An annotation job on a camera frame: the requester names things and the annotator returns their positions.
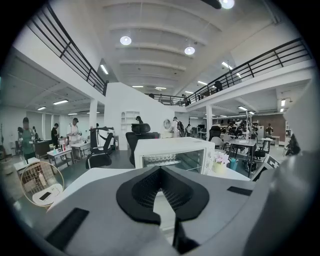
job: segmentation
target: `fluorescent light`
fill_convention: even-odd
[[[205,85],[205,86],[207,85],[206,82],[202,82],[202,81],[198,81],[198,83],[199,83],[199,84],[202,84],[202,85]]]
[[[106,70],[105,66],[104,65],[100,65],[100,67],[102,68],[103,72],[106,74],[106,75],[109,75],[108,71]]]
[[[120,38],[120,43],[123,44],[124,46],[128,46],[131,44],[131,38],[125,35]]]
[[[58,102],[54,102],[53,105],[58,105],[58,104],[61,104],[61,103],[66,103],[68,102],[66,99],[64,100],[61,100],[61,101],[58,101]]]
[[[196,51],[195,48],[193,48],[193,47],[191,47],[191,46],[184,49],[184,53],[185,53],[186,55],[194,54],[195,51]]]
[[[243,106],[239,106],[238,107],[238,109],[240,109],[240,110],[244,110],[244,111],[247,111],[248,109],[246,109],[245,107],[243,107]]]
[[[224,9],[231,9],[235,5],[235,0],[220,0],[221,6]]]
[[[222,62],[222,65],[224,65],[225,67],[227,67],[230,70],[233,70],[234,68],[232,66],[229,66],[227,63]]]

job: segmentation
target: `black office chair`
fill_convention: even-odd
[[[114,134],[111,132],[106,138],[98,134],[102,139],[104,139],[104,145],[98,146],[97,130],[108,131],[109,129],[107,127],[90,129],[90,154],[85,160],[85,168],[87,169],[109,166],[112,163],[108,153],[108,148]]]
[[[129,147],[131,149],[131,155],[129,157],[130,163],[136,167],[135,163],[135,150],[138,143],[138,140],[146,140],[146,139],[158,139],[158,132],[149,132],[150,125],[147,123],[133,123],[131,126],[132,132],[127,132],[125,134],[126,140],[129,143]]]
[[[217,126],[217,125],[214,125],[209,130],[209,140],[208,141],[210,142],[213,137],[219,137],[220,138],[220,135],[221,135],[220,127]]]

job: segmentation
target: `white ceiling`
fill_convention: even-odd
[[[236,0],[228,10],[200,0],[87,0],[86,7],[93,10],[87,13],[117,79],[143,85],[144,93],[165,87],[162,93],[172,95],[181,86],[196,90],[198,79],[210,82],[225,73],[221,60],[234,64],[230,51],[223,52],[215,40],[261,6],[256,0]],[[132,43],[122,45],[123,36]],[[195,48],[193,55],[184,53],[189,46]],[[211,58],[215,47],[222,48],[218,59]],[[211,64],[198,70],[203,55]]]
[[[224,100],[212,106],[212,114],[216,115],[214,118],[220,115],[229,117],[243,114],[244,111],[238,109],[240,106],[258,114],[279,113],[281,108],[284,108],[283,112],[286,112],[301,97],[307,83],[307,81],[289,83]],[[281,106],[281,100],[283,99],[285,99],[285,106]],[[205,107],[190,112],[191,117],[205,117],[205,114]]]
[[[68,100],[67,103],[53,105],[54,102]],[[68,86],[36,63],[13,50],[9,55],[1,77],[1,104],[16,108],[67,115],[70,113],[87,113],[90,98],[82,92]],[[104,106],[98,105],[103,113]]]

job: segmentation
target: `floor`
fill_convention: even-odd
[[[280,163],[286,158],[283,156],[283,151],[284,151],[283,147],[276,148],[273,145],[270,147],[270,155],[273,156]],[[112,168],[112,169],[134,168],[134,166],[129,161],[129,156],[130,156],[130,151],[126,151],[126,150],[113,151],[112,154],[110,155],[112,164],[109,166],[102,166],[102,168],[107,168],[107,169],[108,168]],[[237,158],[239,158],[239,162],[240,162],[241,159],[246,158],[246,154],[238,152]],[[4,190],[6,191],[6,196],[8,198],[8,201],[15,209],[17,215],[22,220],[24,220],[26,224],[28,224],[30,227],[33,227],[35,222],[41,219],[42,216],[46,214],[46,209],[44,207],[38,207],[33,205],[23,195],[20,179],[18,177],[16,170],[13,167],[13,164],[20,162],[21,160],[22,159],[20,157],[14,156],[11,159],[9,159],[7,162],[3,162],[3,161],[1,162],[2,169],[4,169],[4,171],[1,172],[1,176],[2,176],[1,181],[2,181],[2,185],[4,186]],[[13,169],[11,174],[5,174],[9,172],[8,169],[10,168]],[[63,175],[65,188],[68,187],[78,177],[80,177],[82,174],[84,174],[87,171],[84,159],[77,161],[75,164],[72,164],[70,166],[67,166],[67,164],[64,164],[61,167],[59,167],[59,170]],[[236,171],[245,176],[248,176],[248,172],[243,169],[242,164],[238,164]]]

